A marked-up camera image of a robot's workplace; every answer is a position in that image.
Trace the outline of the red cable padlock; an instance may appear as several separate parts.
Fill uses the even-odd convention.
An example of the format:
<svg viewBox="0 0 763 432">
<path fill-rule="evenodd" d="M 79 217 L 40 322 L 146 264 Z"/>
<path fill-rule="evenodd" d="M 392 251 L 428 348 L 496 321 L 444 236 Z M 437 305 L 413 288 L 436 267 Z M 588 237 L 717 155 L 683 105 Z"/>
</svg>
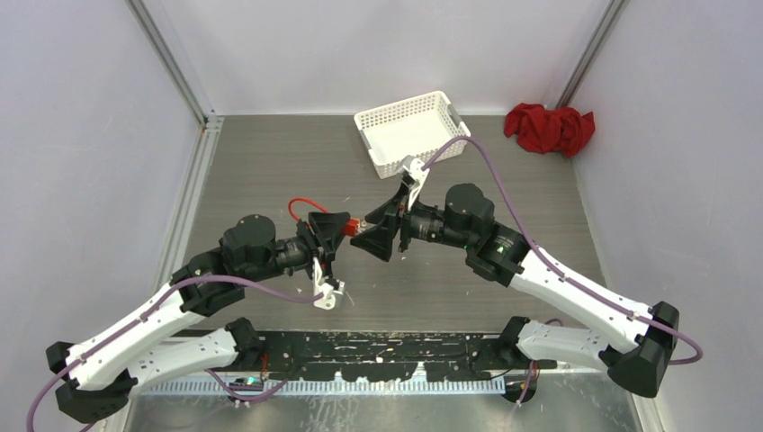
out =
<svg viewBox="0 0 763 432">
<path fill-rule="evenodd" d="M 303 196 L 293 197 L 290 199 L 290 201 L 288 201 L 287 211 L 295 221 L 301 220 L 300 215 L 293 209 L 296 203 L 305 203 L 311 206 L 312 208 L 317 209 L 320 212 L 328 213 L 328 209 L 326 207 L 322 206 L 321 204 L 309 198 L 306 198 Z M 360 228 L 361 228 L 361 221 L 356 218 L 350 218 L 349 221 L 344 226 L 343 232 L 345 235 L 349 237 L 354 237 L 358 233 L 358 230 Z"/>
</svg>

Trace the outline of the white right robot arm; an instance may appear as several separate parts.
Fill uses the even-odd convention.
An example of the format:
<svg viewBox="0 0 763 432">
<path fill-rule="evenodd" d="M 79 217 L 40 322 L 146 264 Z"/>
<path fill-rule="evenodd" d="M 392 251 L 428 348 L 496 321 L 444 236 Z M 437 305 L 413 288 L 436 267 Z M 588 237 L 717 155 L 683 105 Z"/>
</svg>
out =
<svg viewBox="0 0 763 432">
<path fill-rule="evenodd" d="M 355 235 L 356 248 L 388 262 L 419 239 L 465 251 L 465 264 L 479 277 L 528 293 L 581 323 L 554 328 L 513 317 L 499 338 L 502 363 L 519 370 L 531 361 L 553 360 L 604 372 L 621 388 L 657 396 L 678 339 L 679 311 L 668 302 L 651 306 L 610 292 L 546 255 L 494 218 L 495 204 L 475 184 L 457 184 L 444 207 L 408 200 L 401 185 L 366 216 L 369 229 Z"/>
</svg>

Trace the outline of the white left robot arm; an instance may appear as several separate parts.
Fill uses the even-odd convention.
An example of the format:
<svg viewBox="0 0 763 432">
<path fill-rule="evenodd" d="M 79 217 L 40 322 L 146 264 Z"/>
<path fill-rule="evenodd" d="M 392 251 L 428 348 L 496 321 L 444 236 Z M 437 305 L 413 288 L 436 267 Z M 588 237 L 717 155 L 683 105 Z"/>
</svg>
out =
<svg viewBox="0 0 763 432">
<path fill-rule="evenodd" d="M 312 212 L 298 220 L 291 238 L 277 238 L 274 222 L 260 214 L 241 218 L 217 247 L 191 258 L 136 310 L 80 343 L 47 348 L 58 409 L 93 424 L 124 408 L 131 398 L 165 381 L 205 369 L 259 366 L 265 345 L 247 319 L 236 319 L 192 342 L 167 346 L 175 333 L 243 300 L 265 281 L 305 272 L 312 284 L 306 303 L 335 308 L 345 292 L 332 262 L 359 222 L 346 212 Z"/>
</svg>

